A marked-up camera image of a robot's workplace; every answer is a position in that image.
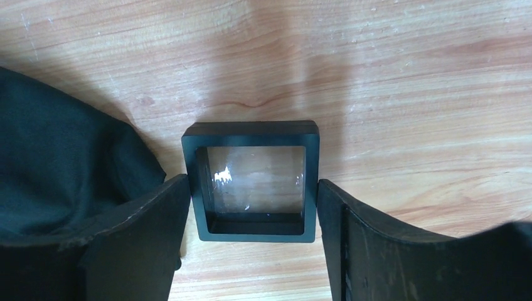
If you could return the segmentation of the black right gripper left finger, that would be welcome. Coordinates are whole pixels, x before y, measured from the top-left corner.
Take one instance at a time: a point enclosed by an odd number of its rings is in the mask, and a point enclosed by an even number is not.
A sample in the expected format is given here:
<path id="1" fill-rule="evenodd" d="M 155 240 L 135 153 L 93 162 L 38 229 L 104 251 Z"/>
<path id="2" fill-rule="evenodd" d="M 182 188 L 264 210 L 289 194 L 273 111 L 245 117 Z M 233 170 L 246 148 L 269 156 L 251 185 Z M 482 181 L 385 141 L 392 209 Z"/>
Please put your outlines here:
<path id="1" fill-rule="evenodd" d="M 191 201 L 188 177 L 55 235 L 1 240 L 2 300 L 167 300 Z"/>

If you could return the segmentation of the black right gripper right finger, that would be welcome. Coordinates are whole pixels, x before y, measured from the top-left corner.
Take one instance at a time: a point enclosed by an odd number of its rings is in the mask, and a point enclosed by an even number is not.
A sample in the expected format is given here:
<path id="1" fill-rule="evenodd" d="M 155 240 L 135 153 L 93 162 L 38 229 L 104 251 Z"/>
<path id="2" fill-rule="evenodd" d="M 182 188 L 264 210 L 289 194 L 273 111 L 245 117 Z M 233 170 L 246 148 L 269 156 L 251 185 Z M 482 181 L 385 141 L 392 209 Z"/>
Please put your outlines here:
<path id="1" fill-rule="evenodd" d="M 375 209 L 327 179 L 317 215 L 333 300 L 530 300 L 531 223 L 463 238 Z"/>

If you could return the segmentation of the black printed t-shirt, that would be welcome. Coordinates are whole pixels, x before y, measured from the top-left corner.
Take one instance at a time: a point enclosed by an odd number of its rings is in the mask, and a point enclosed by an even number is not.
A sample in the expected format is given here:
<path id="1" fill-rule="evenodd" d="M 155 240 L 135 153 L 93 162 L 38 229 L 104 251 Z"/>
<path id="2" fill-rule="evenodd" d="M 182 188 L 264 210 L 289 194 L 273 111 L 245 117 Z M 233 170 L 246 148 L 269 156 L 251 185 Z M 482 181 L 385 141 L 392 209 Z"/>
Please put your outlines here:
<path id="1" fill-rule="evenodd" d="M 128 123 L 1 69 L 2 240 L 68 231 L 165 177 Z"/>

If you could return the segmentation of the black square display box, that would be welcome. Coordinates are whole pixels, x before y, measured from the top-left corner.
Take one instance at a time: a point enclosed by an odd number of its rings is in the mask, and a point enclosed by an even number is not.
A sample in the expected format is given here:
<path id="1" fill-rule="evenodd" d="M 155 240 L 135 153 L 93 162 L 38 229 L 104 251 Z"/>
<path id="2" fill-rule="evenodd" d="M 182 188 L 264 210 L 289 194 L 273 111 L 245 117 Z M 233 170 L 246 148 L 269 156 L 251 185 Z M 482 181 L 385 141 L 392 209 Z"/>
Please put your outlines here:
<path id="1" fill-rule="evenodd" d="M 181 143 L 202 241 L 314 241 L 314 121 L 197 122 Z"/>

